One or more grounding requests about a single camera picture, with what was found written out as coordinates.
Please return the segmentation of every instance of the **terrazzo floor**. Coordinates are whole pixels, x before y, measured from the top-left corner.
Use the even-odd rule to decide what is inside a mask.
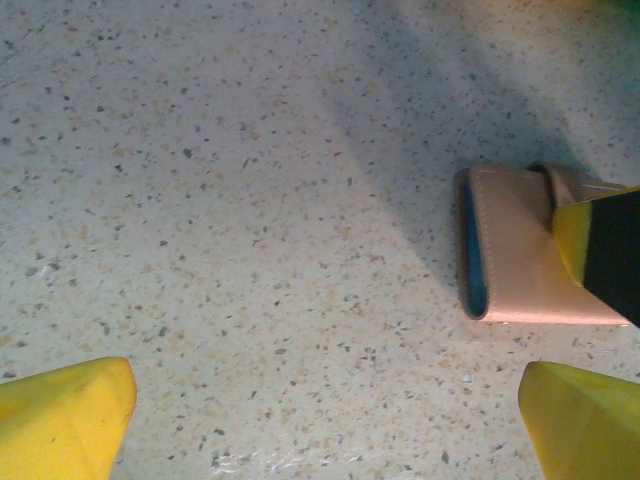
[[[127,356],[113,480],[540,479],[527,362],[640,331],[464,318],[452,177],[639,184],[630,5],[1,0],[0,376]]]

